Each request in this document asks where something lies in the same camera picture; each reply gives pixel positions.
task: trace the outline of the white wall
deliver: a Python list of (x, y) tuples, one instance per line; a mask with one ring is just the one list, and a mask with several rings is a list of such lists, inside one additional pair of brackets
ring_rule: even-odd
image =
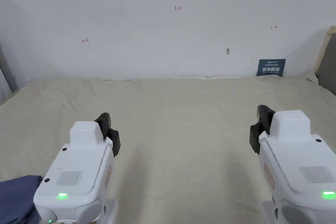
[(253, 76), (261, 58), (286, 58), (284, 73), (297, 75), (313, 68), (336, 24), (335, 0), (0, 0), (0, 8), (3, 60), (18, 87), (63, 75)]

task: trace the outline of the gray curtain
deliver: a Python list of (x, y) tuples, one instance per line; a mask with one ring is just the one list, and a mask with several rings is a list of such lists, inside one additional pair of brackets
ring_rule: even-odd
[(2, 70), (0, 69), (0, 102), (6, 100), (11, 94), (12, 91), (8, 86)]

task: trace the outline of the green led light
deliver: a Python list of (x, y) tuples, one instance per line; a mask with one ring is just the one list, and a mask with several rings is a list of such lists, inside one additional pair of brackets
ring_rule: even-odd
[(322, 197), (325, 199), (336, 199), (336, 193), (333, 191), (325, 191), (323, 192)]
[(323, 192), (324, 195), (334, 195), (336, 194), (335, 192)]
[(57, 196), (57, 199), (66, 199), (66, 198), (68, 198), (67, 193), (59, 193)]

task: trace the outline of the orange label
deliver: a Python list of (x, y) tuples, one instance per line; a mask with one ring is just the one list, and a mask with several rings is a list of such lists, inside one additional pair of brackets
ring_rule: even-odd
[(109, 167), (109, 171), (107, 172), (107, 175), (106, 175), (105, 188), (107, 188), (107, 186), (109, 184), (111, 173), (112, 173), (112, 166)]
[(269, 180), (269, 183), (271, 184), (272, 188), (274, 189), (274, 187), (275, 187), (275, 182), (274, 182), (274, 179), (273, 179), (273, 177), (272, 177), (272, 175), (271, 175), (271, 173), (270, 173), (270, 171), (269, 171), (269, 169), (268, 169), (266, 163), (265, 163), (265, 165), (264, 165), (264, 171), (265, 171), (266, 176), (267, 176), (267, 178), (268, 178), (268, 180)]

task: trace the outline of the red handwritten mark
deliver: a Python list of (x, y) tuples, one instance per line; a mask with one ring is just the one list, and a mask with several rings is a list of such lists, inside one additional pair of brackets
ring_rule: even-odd
[(87, 40), (87, 37), (86, 37), (86, 40), (82, 40), (83, 43), (85, 43), (85, 41), (87, 41), (87, 43), (89, 43), (89, 41)]

